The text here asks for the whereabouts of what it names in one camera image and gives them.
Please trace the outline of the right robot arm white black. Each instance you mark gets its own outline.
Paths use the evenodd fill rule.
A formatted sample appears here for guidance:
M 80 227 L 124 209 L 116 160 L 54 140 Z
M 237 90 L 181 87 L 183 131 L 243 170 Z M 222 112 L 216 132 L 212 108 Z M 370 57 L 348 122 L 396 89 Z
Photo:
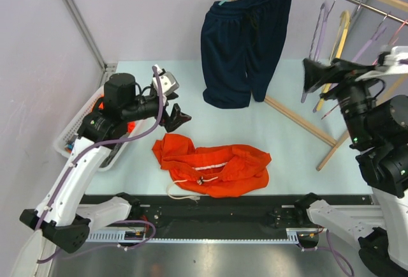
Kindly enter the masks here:
M 369 74 L 374 65 L 334 59 L 326 66 L 303 60 L 306 93 L 325 84 L 334 88 L 320 97 L 336 100 L 351 138 L 351 149 L 363 180 L 380 206 L 383 227 L 374 227 L 333 209 L 312 194 L 312 202 L 297 207 L 294 219 L 302 227 L 323 226 L 357 249 L 364 265 L 376 276 L 407 276 L 407 96 L 378 104 L 370 88 L 385 83 Z

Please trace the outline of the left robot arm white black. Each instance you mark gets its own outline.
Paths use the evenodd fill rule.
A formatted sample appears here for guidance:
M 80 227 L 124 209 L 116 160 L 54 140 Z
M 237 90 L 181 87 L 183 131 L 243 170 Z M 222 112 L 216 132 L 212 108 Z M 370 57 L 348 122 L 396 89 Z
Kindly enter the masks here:
M 103 86 L 103 94 L 82 119 L 71 155 L 57 181 L 34 209 L 25 209 L 20 221 L 66 253 L 76 252 L 91 232 L 123 221 L 137 224 L 141 218 L 140 201 L 127 193 L 119 193 L 87 211 L 78 209 L 93 175 L 117 144 L 124 144 L 147 135 L 134 137 L 128 124 L 154 118 L 151 130 L 162 126 L 167 132 L 191 120 L 178 104 L 167 113 L 166 106 L 178 96 L 179 83 L 172 73 L 153 66 L 154 76 L 144 94 L 130 73 L 116 73 Z

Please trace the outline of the purple notched hanger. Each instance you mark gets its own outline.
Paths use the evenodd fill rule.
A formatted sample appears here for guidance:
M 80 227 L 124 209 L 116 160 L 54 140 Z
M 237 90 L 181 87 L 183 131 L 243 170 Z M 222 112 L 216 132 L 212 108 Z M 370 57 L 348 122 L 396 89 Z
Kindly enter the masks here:
M 332 5 L 329 5 L 327 1 L 324 1 L 319 9 L 319 15 L 317 18 L 314 34 L 312 37 L 312 43 L 309 49 L 309 60 L 317 61 L 321 52 L 321 48 L 324 42 L 324 36 L 326 33 L 326 27 L 328 22 L 328 16 L 332 11 L 336 0 L 333 1 Z

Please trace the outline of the orange shorts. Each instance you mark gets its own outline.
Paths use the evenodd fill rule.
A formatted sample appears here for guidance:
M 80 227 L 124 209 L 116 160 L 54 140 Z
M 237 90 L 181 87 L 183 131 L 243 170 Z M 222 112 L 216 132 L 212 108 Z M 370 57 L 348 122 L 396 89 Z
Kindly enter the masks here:
M 188 137 L 167 133 L 152 152 L 173 186 L 213 198 L 240 197 L 267 187 L 269 153 L 245 144 L 195 147 Z

